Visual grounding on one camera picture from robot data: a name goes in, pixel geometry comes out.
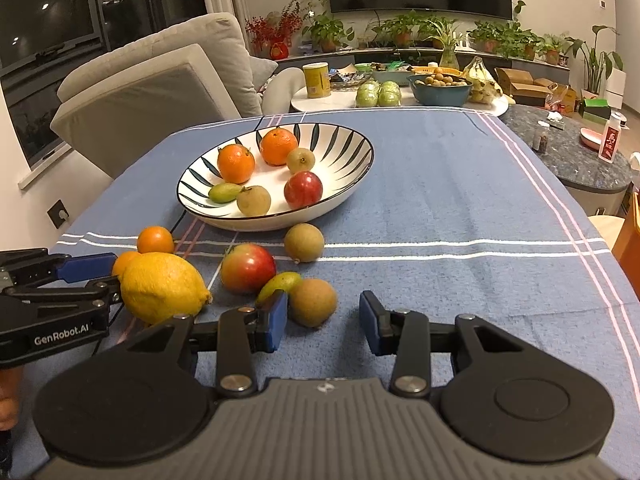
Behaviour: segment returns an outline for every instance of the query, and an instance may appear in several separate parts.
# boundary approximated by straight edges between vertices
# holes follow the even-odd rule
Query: gray sofa
[[[287,113],[305,78],[287,68],[259,95],[276,67],[249,55],[233,15],[199,16],[73,70],[51,129],[115,178],[189,126]]]

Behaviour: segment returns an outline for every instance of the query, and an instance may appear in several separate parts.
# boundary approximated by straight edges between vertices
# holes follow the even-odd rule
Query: apple
[[[273,256],[260,245],[239,244],[222,259],[220,280],[231,292],[251,294],[276,275]]]
[[[299,171],[284,185],[284,199],[292,209],[312,205],[322,198],[322,181],[311,171]]]

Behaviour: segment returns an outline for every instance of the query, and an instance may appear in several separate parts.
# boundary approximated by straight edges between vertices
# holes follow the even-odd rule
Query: blue gripper pad
[[[75,283],[110,276],[116,258],[117,256],[113,253],[76,256],[67,260],[58,269],[58,279]]]
[[[269,312],[269,332],[267,334],[267,352],[275,352],[280,346],[280,340],[287,325],[288,294],[281,294]]]
[[[380,332],[378,331],[378,319],[367,300],[364,292],[360,295],[360,327],[367,337],[369,349],[373,355],[380,355]]]

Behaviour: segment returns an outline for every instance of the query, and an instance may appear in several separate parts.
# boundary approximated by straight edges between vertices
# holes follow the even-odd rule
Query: spice jar
[[[531,143],[531,149],[534,152],[543,154],[546,153],[546,149],[549,145],[549,129],[551,128],[549,123],[545,121],[538,121],[538,127],[536,133],[533,135],[533,142]]]

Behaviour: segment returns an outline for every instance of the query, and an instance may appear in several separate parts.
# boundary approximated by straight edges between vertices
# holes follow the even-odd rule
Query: human hand
[[[0,431],[10,430],[18,423],[18,395],[23,368],[0,370]]]

